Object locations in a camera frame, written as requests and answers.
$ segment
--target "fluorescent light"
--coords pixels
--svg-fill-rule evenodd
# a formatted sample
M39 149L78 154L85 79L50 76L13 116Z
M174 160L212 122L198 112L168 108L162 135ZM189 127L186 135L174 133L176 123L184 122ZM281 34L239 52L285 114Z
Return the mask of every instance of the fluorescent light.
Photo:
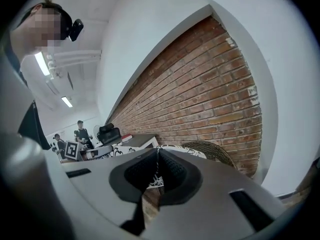
M72 108L72 104L70 103L70 101L67 99L66 96L62 97L61 100L64 101L64 103L69 107L69 108Z
M50 75L49 69L47 67L47 64L45 62L45 59L44 59L44 56L43 56L42 52L40 51L39 53L35 54L34 56L35 56L36 61L39 64L39 67L40 67L42 73L45 76Z

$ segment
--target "white ceiling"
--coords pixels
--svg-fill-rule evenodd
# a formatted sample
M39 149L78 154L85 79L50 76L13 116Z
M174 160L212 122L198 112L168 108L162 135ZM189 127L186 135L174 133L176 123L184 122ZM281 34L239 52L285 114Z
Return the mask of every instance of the white ceiling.
M43 0L30 0L21 10L22 13ZM66 39L61 47L55 48L55 53L100 50L103 32L118 0L52 0L60 4L69 13L72 20L81 19L84 29L75 42ZM34 56L25 58L21 70L30 90L35 96L39 114L63 114L76 110L85 103L94 103L96 100L96 70L97 62L78 64L63 68L63 77L55 78L53 84L59 93L54 94L46 84L45 76L41 72ZM67 78L67 72L73 84L73 90ZM67 96L74 108L68 108L61 100Z

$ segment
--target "woven basket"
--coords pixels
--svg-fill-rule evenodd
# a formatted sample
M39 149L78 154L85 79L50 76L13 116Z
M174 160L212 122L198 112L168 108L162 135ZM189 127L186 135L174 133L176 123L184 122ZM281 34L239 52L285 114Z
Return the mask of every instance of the woven basket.
M205 154L207 159L214 161L218 160L223 164L238 169L228 153L216 144L207 141L192 141L184 143L181 146L200 151Z

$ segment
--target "man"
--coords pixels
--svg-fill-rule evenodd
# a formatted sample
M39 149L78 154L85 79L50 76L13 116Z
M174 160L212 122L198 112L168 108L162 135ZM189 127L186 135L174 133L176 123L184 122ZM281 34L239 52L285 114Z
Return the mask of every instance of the man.
M58 133L56 133L53 137L57 143L58 143L58 148L59 150L56 152L56 154L60 154L62 159L65 159L65 148L66 148L66 143L60 139L60 135Z
M79 120L77 124L78 130L75 132L76 141L82 143L83 145L88 145L91 150L94 149L94 145L90 141L90 139L92 140L93 137L92 135L88 134L87 129L83 128L84 122Z
M35 55L53 44L58 45L69 37L72 28L68 13L59 4L44 0L25 13L17 28L4 34L0 45L2 132L19 133L36 141L44 150L51 148L40 124L36 102L20 67L26 56Z

